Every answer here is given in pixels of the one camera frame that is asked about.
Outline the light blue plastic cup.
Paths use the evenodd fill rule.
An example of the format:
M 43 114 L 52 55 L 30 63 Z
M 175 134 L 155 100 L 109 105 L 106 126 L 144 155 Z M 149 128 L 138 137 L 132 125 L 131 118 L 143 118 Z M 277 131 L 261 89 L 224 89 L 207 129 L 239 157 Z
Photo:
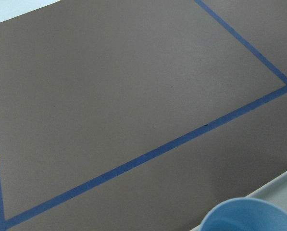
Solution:
M 215 206 L 200 231 L 287 231 L 287 212 L 267 201 L 234 198 Z

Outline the brown paper table cover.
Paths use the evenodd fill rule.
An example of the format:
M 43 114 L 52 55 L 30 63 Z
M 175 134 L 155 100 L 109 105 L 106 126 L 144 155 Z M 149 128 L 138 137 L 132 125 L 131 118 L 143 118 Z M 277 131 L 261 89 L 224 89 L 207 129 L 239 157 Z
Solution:
M 0 23 L 0 231 L 185 231 L 285 171 L 287 0 Z

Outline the cream plastic tray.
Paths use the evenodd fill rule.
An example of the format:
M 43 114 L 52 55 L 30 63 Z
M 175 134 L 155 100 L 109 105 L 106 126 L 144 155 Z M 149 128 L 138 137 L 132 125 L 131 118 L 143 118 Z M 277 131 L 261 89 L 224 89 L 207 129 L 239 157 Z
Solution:
M 267 201 L 287 212 L 287 171 L 272 181 L 255 190 L 246 198 L 255 198 Z M 200 225 L 194 228 L 199 231 Z

